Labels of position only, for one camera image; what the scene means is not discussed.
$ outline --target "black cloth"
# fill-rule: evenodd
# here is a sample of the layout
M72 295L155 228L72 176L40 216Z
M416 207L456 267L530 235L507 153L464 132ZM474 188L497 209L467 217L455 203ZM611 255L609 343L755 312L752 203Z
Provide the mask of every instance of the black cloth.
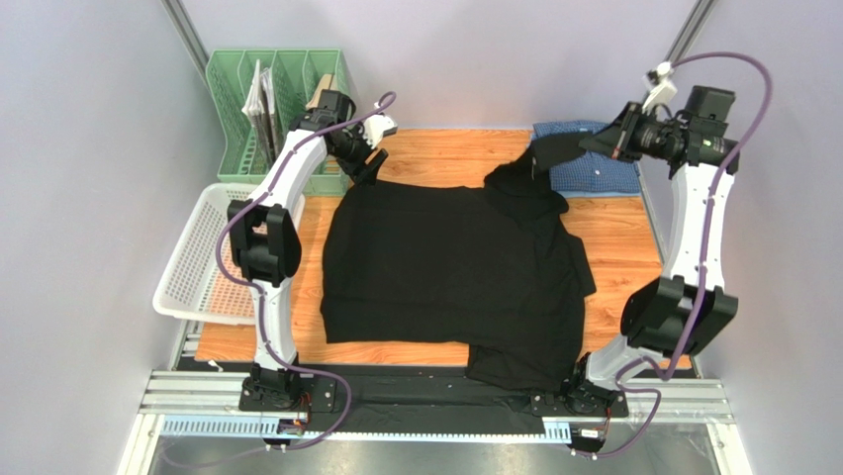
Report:
M568 210L530 148L483 188L379 181L348 190L323 257L328 343L462 341L466 375L558 390L579 356L595 292Z

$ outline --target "gray wall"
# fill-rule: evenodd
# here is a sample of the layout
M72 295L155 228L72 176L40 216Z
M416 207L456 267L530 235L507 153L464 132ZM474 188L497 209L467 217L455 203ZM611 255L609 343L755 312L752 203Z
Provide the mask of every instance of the gray wall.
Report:
M184 0L215 48L343 48L365 109L401 127L611 120L644 93L693 0Z
M700 360L723 379L757 474L840 473L843 464L834 404L843 392L841 18L835 0L723 1L692 50L747 52L775 81L726 208L723 271L740 310ZM746 130L761 97L753 69L724 59L677 74L686 93L693 84L736 90L729 134ZM668 232L667 170L644 172Z
M157 1L4 1L0 64L0 472L114 473L219 121Z

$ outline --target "white plastic basket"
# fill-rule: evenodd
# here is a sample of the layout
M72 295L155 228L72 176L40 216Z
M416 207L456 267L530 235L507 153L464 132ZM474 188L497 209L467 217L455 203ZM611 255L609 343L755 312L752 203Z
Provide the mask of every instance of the white plastic basket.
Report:
M222 278L214 257L214 246L228 220L231 201L245 200L255 187L252 184L217 183L202 192L158 282L152 299L152 306L157 312L177 319L254 325L254 310L248 290ZM227 260L231 260L227 243L224 251ZM239 269L231 270L234 275L240 276Z

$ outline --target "wood grain surface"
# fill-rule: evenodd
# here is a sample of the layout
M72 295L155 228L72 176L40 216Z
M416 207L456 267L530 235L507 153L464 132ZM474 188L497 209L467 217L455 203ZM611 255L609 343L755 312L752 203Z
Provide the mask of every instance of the wood grain surface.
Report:
M431 187L482 186L498 164L523 152L529 131L409 130L385 139L390 157L379 177ZM304 363L436 364L463 366L463 343L351 342L327 344L320 314L322 253L333 211L340 198L308 198L299 228L303 258L293 279L293 337ZM583 351L595 351L618 332L629 295L661 270L655 242L638 197L578 198L562 223L580 237L597 281L586 300ZM249 361L254 355L253 326L205 324L196 359ZM685 358L681 367L690 367Z

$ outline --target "blue folded cloth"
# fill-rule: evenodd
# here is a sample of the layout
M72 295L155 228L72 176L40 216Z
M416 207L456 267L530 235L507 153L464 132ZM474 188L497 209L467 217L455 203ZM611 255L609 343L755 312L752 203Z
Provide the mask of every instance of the blue folded cloth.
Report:
M535 137L602 130L595 121L544 122L533 125ZM641 194L638 166L587 151L576 160L550 169L550 186L567 198L576 196L628 196Z

